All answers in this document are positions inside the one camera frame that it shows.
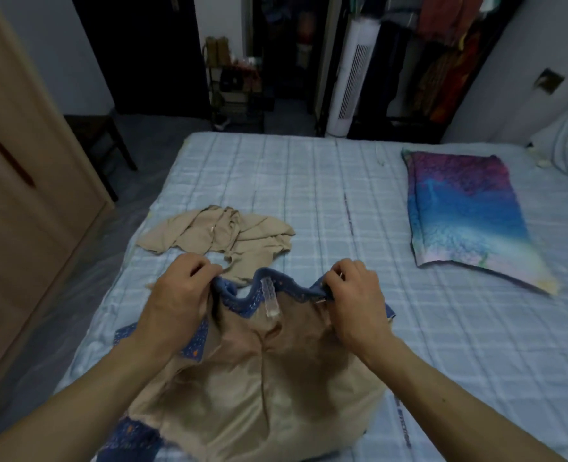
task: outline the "tower fan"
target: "tower fan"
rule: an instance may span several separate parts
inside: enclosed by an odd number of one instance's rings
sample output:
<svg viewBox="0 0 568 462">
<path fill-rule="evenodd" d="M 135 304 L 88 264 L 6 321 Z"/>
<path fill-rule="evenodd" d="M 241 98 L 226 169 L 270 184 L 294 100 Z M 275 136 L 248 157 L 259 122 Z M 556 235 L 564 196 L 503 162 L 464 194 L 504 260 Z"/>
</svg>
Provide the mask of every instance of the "tower fan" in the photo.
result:
<svg viewBox="0 0 568 462">
<path fill-rule="evenodd" d="M 350 22 L 326 125 L 326 133 L 330 136 L 348 135 L 380 31 L 379 18 L 384 12 L 385 2 L 366 0 L 362 14 Z"/>
</svg>

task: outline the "light blue checkered bedsheet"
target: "light blue checkered bedsheet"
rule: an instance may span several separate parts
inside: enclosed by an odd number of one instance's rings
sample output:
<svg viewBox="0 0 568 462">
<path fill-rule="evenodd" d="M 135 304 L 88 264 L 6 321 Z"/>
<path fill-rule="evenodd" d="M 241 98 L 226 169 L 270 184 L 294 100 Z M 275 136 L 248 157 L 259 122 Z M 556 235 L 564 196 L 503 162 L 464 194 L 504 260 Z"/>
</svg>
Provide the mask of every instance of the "light blue checkered bedsheet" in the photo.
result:
<svg viewBox="0 0 568 462">
<path fill-rule="evenodd" d="M 197 133 L 172 166 L 121 272 L 97 310 L 63 388 L 100 360 L 116 329 L 139 318 L 149 290 L 179 251 L 134 246 L 161 220 L 210 204 L 279 217 L 296 236 L 272 267 L 309 286 L 337 260 L 378 272 L 397 313 L 395 333 L 428 363 L 568 458 L 568 178 L 510 145 L 407 145 L 498 155 L 528 228 L 563 288 L 550 298 L 497 275 L 451 264 L 418 268 L 410 248 L 403 145 L 268 135 Z M 341 461 L 442 460 L 387 392 L 373 425 Z M 189 460 L 165 447 L 158 461 Z"/>
</svg>

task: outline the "person's left hand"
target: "person's left hand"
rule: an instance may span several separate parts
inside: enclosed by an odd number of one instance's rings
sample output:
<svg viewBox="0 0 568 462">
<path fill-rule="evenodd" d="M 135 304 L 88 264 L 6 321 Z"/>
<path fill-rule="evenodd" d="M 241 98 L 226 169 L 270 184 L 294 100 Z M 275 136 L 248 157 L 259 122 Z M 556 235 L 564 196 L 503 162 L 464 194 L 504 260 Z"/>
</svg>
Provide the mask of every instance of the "person's left hand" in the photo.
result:
<svg viewBox="0 0 568 462">
<path fill-rule="evenodd" d="M 132 336 L 163 365 L 183 349 L 206 312 L 209 284 L 222 273 L 198 254 L 182 254 L 157 280 Z"/>
</svg>

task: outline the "wooden door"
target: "wooden door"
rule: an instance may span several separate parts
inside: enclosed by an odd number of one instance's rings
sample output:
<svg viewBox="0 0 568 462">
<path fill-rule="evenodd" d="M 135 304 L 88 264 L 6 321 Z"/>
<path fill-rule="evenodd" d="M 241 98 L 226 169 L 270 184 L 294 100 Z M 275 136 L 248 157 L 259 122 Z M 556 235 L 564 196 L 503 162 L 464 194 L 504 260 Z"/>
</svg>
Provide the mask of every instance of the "wooden door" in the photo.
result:
<svg viewBox="0 0 568 462">
<path fill-rule="evenodd" d="M 80 240 L 108 195 L 1 14 L 0 141 Z"/>
<path fill-rule="evenodd" d="M 0 14 L 0 359 L 110 206 Z"/>
<path fill-rule="evenodd" d="M 0 154 L 0 359 L 75 245 Z"/>
</svg>

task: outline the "gray floor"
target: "gray floor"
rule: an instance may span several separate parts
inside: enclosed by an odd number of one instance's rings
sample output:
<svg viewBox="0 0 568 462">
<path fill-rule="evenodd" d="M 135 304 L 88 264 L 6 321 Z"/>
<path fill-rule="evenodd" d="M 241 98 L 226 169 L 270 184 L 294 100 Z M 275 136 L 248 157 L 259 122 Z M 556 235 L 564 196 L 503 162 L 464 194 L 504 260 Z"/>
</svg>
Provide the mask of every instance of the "gray floor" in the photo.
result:
<svg viewBox="0 0 568 462">
<path fill-rule="evenodd" d="M 179 148 L 189 134 L 210 131 L 197 119 L 145 115 L 116 117 L 138 172 L 130 171 L 119 152 L 105 173 L 119 201 L 116 216 L 82 256 L 51 312 L 42 320 L 11 367 L 0 389 L 0 432 L 51 395 L 70 364 L 102 297 L 117 276 L 128 240 L 156 199 Z M 265 115 L 265 133 L 314 136 L 315 120 L 296 100 L 277 100 Z M 227 131 L 243 132 L 241 127 Z"/>
</svg>

